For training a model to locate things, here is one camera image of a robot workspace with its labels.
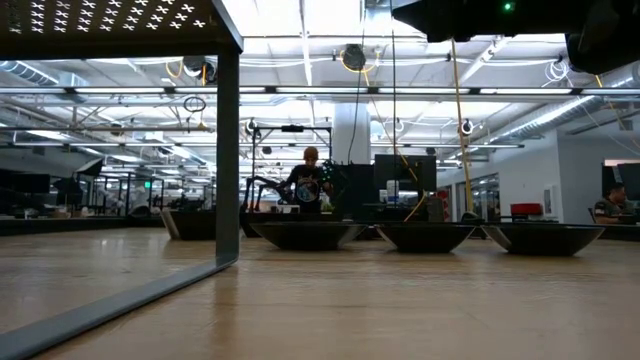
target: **perforated metal panel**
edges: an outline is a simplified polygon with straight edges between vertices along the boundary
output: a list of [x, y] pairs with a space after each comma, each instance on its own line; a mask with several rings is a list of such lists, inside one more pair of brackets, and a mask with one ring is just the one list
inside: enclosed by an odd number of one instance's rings
[[0, 0], [0, 59], [241, 51], [221, 0]]

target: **seated person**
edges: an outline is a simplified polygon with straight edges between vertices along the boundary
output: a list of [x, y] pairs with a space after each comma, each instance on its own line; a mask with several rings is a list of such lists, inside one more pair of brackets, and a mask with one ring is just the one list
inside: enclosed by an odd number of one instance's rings
[[298, 165], [291, 170], [291, 175], [283, 186], [295, 184], [295, 204], [300, 206], [301, 213], [321, 212], [320, 188], [331, 195], [331, 184], [323, 180], [322, 170], [316, 167], [318, 149], [308, 147], [304, 151], [304, 165]]
[[621, 216], [633, 215], [633, 206], [627, 201], [624, 184], [616, 183], [609, 190], [609, 195], [598, 201], [593, 207], [596, 223], [601, 225], [619, 225], [625, 222]]

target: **black metal frame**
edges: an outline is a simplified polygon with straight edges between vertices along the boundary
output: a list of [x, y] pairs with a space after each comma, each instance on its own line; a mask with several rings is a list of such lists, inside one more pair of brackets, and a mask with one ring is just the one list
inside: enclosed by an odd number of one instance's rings
[[[319, 136], [319, 134], [317, 133], [317, 131], [326, 131], [329, 133], [329, 159], [333, 158], [333, 128], [330, 127], [315, 127], [315, 126], [296, 126], [297, 129], [301, 130], [301, 131], [291, 131], [291, 129], [288, 129], [290, 126], [256, 126], [252, 129], [252, 133], [251, 133], [251, 178], [255, 179], [256, 178], [256, 147], [258, 145], [260, 145], [260, 143], [256, 144], [256, 134], [261, 131], [261, 130], [265, 130], [267, 131], [267, 133], [265, 135], [262, 136], [262, 138], [260, 139], [261, 141], [266, 140], [269, 135], [271, 135], [272, 132], [274, 131], [282, 131], [282, 132], [304, 132], [304, 131], [312, 131], [314, 132], [316, 135]], [[253, 212], [253, 208], [254, 208], [254, 198], [255, 198], [255, 187], [251, 186], [251, 206], [249, 206], [250, 212]]]
[[[131, 7], [133, 0], [122, 0]], [[243, 39], [222, 0], [194, 0], [199, 15], [209, 20], [198, 36], [193, 31], [148, 31], [140, 27], [123, 36], [122, 31], [61, 34], [52, 31], [55, 2], [46, 2], [45, 32], [33, 33], [26, 21], [18, 19], [23, 33], [10, 31], [16, 17], [29, 18], [36, 0], [5, 0], [0, 3], [0, 58], [5, 60], [87, 59], [99, 57], [155, 57], [167, 55], [218, 56], [218, 164], [216, 212], [216, 258], [208, 263], [152, 281], [54, 317], [0, 335], [0, 359], [26, 359], [100, 326], [162, 296], [216, 274], [238, 260], [239, 255], [239, 81]], [[96, 2], [104, 11], [105, 2]]]

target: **white pillar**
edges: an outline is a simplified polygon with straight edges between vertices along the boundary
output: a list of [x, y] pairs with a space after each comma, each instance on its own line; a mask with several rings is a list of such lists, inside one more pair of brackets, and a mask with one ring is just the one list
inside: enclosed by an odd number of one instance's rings
[[367, 104], [338, 103], [333, 118], [333, 160], [338, 164], [371, 163], [371, 116]]

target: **ceiling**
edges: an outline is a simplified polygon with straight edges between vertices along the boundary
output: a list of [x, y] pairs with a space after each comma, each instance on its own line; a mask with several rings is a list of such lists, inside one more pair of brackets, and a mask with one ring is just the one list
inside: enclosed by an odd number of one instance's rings
[[[359, 78], [359, 86], [367, 86], [367, 82], [371, 86], [410, 87], [450, 87], [455, 84], [451, 43], [429, 43], [421, 33], [402, 23], [391, 21], [388, 0], [224, 0], [224, 3], [239, 31], [245, 36], [245, 51], [241, 57], [241, 86], [358, 86]], [[395, 1], [394, 6], [401, 3], [402, 1]], [[363, 49], [367, 57], [366, 76], [348, 71], [341, 62], [340, 54], [347, 44], [364, 44]], [[562, 34], [522, 35], [514, 38], [478, 36], [468, 43], [456, 44], [456, 53], [459, 78], [462, 80], [460, 86], [464, 87], [594, 86], [595, 79], [592, 76], [575, 73], [567, 66], [564, 60], [566, 48]], [[89, 59], [25, 64], [54, 79], [63, 79], [69, 74], [74, 74], [85, 81], [84, 85], [89, 86], [199, 86], [198, 80], [189, 76], [186, 71], [179, 70], [181, 59]], [[0, 84], [35, 86], [34, 83], [6, 71], [0, 71]], [[13, 100], [18, 101], [18, 105], [22, 104], [31, 110], [42, 112], [43, 116], [29, 116], [28, 119], [16, 116], [13, 121], [23, 125], [27, 121], [35, 120], [42, 125], [59, 125], [70, 124], [73, 119], [81, 119], [84, 126], [120, 123], [134, 127], [178, 127], [185, 126], [191, 115], [183, 109], [182, 98], [167, 100], [159, 97], [134, 97], [124, 98], [123, 101], [120, 99], [104, 95], [92, 97], [91, 101], [84, 104], [60, 107], [54, 106], [57, 99], [53, 96], [16, 96]], [[500, 102], [490, 98], [485, 100], [465, 100], [461, 104], [463, 118], [470, 119], [477, 126], [476, 136], [498, 131], [551, 101], [527, 99], [522, 102]], [[368, 104], [372, 122], [383, 123], [387, 129], [391, 129], [394, 113], [392, 101], [374, 100], [368, 96], [359, 97], [358, 101]], [[374, 101], [378, 111], [373, 107]], [[241, 121], [243, 125], [253, 119], [255, 123], [264, 126], [331, 126], [336, 102], [355, 102], [355, 99], [243, 95]], [[15, 103], [8, 104], [6, 110], [16, 113], [18, 108], [14, 105]], [[145, 136], [155, 136], [168, 142], [215, 143], [215, 105], [215, 100], [207, 99], [207, 108], [189, 119], [190, 126], [202, 122], [212, 132], [183, 130], [146, 135], [126, 133], [122, 137], [108, 133], [85, 132], [66, 136], [92, 142], [135, 142], [144, 141]], [[458, 109], [452, 98], [424, 101], [399, 97], [395, 111], [403, 126], [399, 139], [404, 142], [452, 144], [458, 141]], [[49, 119], [46, 119], [47, 114], [51, 115]], [[33, 140], [34, 137], [47, 140], [37, 134], [21, 136], [24, 140]], [[244, 131], [239, 136], [241, 142], [249, 141]], [[268, 141], [320, 143], [312, 133], [274, 132]], [[374, 138], [373, 141], [389, 140], [381, 135], [380, 140]], [[204, 161], [209, 169], [215, 167], [213, 148], [193, 147], [186, 150], [190, 156], [184, 156], [185, 161], [181, 160], [180, 154], [158, 154], [153, 148], [126, 153], [139, 156], [147, 163], [196, 165], [199, 164], [197, 161], [194, 162], [197, 158]], [[261, 165], [267, 166], [261, 171], [264, 171], [265, 175], [281, 176], [280, 174], [286, 173], [288, 168], [296, 163], [301, 151], [300, 148], [274, 147], [272, 154], [260, 155], [264, 158]], [[372, 153], [380, 151], [389, 149], [374, 149]], [[407, 153], [413, 152], [423, 153], [424, 149], [408, 150]], [[450, 152], [442, 151], [439, 156], [447, 159]], [[479, 152], [478, 155], [481, 158], [483, 153]], [[327, 157], [328, 152], [321, 149], [321, 158]], [[244, 167], [241, 170], [245, 175], [244, 169], [250, 164], [247, 159], [242, 161], [241, 166]]]

